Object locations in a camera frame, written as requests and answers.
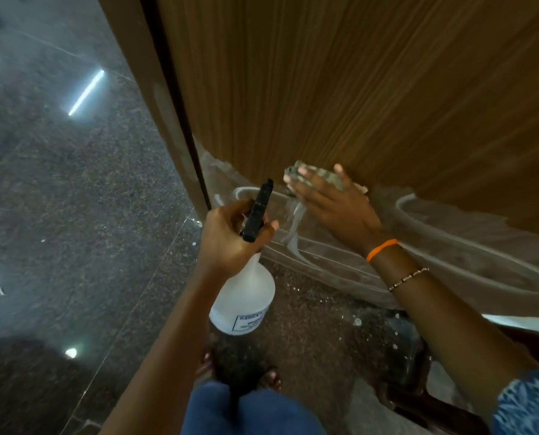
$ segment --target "blue patterned sleeve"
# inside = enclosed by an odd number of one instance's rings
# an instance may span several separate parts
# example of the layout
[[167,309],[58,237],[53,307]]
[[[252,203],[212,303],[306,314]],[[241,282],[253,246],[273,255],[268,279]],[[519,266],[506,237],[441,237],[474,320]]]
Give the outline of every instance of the blue patterned sleeve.
[[513,380],[498,397],[499,407],[492,416],[496,435],[539,435],[539,371]]

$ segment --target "bottle label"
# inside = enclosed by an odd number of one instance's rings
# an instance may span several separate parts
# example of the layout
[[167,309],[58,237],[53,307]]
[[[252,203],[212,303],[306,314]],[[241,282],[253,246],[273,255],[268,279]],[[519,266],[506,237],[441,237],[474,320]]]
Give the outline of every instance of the bottle label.
[[245,316],[237,316],[235,318],[235,323],[233,324],[233,329],[231,331],[236,332],[247,332],[253,331],[261,323],[261,320],[265,316],[265,312],[269,307],[266,307],[264,310],[259,311],[258,313],[248,314]]

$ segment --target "hand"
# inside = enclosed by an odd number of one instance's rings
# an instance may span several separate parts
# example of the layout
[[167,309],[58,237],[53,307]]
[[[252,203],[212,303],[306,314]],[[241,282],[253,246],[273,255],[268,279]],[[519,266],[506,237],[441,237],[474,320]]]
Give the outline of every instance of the hand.
[[283,180],[334,238],[356,253],[366,256],[380,241],[380,219],[368,198],[356,189],[342,166],[335,165],[334,171],[342,180],[344,192],[303,166],[298,168],[298,172],[312,182],[316,189],[289,176],[284,176]]
[[267,223],[266,216],[265,226],[255,242],[246,242],[239,236],[244,214],[251,211],[253,203],[252,199],[246,198],[209,211],[201,234],[196,272],[227,280],[239,273],[250,258],[271,241],[279,223]]

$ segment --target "blue pants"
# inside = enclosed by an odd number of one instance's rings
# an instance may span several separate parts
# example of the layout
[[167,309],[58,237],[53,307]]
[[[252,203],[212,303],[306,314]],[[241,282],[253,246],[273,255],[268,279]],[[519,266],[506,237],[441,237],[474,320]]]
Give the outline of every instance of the blue pants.
[[210,381],[193,391],[181,435],[325,435],[317,417],[271,389],[239,398],[230,416],[229,386]]

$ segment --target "person's left hand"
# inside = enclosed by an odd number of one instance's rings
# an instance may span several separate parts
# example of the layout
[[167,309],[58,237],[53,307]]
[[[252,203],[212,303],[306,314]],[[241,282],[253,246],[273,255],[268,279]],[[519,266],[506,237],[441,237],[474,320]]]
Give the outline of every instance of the person's left hand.
[[201,234],[197,272],[229,279],[239,273],[250,258],[271,241],[279,227],[277,220],[266,222],[253,243],[239,236],[244,214],[251,211],[253,203],[252,199],[245,198],[209,211]]

